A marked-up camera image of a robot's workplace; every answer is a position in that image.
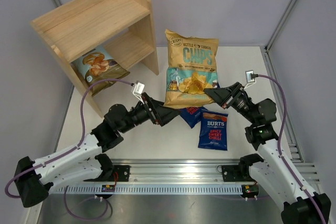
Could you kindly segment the tan kettle chips bag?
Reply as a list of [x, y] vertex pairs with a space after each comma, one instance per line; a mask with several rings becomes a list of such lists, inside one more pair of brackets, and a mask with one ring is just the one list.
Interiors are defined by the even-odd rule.
[[168, 68], [164, 105], [174, 109], [213, 103], [205, 89], [218, 87], [216, 38], [183, 37], [165, 30]]

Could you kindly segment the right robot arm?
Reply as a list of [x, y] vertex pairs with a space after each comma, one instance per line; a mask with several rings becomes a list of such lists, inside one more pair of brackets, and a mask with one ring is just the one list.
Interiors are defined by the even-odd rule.
[[276, 104], [264, 99], [254, 104], [244, 86], [206, 88], [204, 92], [223, 109], [233, 108], [251, 125], [245, 128], [247, 141], [256, 153], [241, 157], [239, 176], [255, 180], [275, 202], [283, 223], [328, 223], [331, 200], [318, 193], [300, 174], [281, 145], [272, 126]]

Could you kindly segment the light blue cassava chips bag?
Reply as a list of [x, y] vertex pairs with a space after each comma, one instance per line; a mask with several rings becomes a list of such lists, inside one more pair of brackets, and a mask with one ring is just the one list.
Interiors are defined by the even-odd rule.
[[86, 88], [103, 79], [122, 79], [130, 74], [102, 45], [74, 60], [71, 66]]

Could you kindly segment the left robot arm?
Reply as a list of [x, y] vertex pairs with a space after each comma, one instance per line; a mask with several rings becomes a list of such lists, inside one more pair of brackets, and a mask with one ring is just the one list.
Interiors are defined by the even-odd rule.
[[113, 176], [113, 163], [106, 151], [123, 141], [123, 133], [146, 121], [164, 126], [180, 114], [179, 110], [164, 106], [146, 93], [141, 97], [130, 110], [122, 104], [113, 105], [103, 121], [78, 144], [35, 160], [28, 156], [21, 158], [14, 183], [23, 206], [35, 206], [59, 188], [74, 183], [109, 180]]

